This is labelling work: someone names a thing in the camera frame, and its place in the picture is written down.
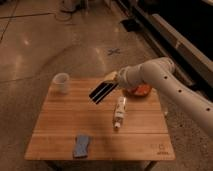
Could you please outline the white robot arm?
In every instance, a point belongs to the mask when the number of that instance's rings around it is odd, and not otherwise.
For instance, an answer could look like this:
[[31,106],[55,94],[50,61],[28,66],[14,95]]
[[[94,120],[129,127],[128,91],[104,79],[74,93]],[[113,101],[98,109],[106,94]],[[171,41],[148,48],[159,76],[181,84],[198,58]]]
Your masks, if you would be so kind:
[[167,57],[148,60],[107,74],[104,81],[121,88],[136,88],[144,83],[164,94],[213,139],[213,102],[183,85],[174,75],[175,64]]

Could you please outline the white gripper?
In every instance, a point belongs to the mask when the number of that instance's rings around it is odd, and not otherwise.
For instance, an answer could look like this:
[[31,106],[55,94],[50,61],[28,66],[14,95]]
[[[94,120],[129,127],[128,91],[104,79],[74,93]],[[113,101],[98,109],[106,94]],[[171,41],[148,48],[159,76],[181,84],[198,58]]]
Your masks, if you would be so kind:
[[127,66],[118,71],[108,73],[103,81],[113,83],[116,81],[122,88],[135,88],[141,83],[140,68],[138,66]]

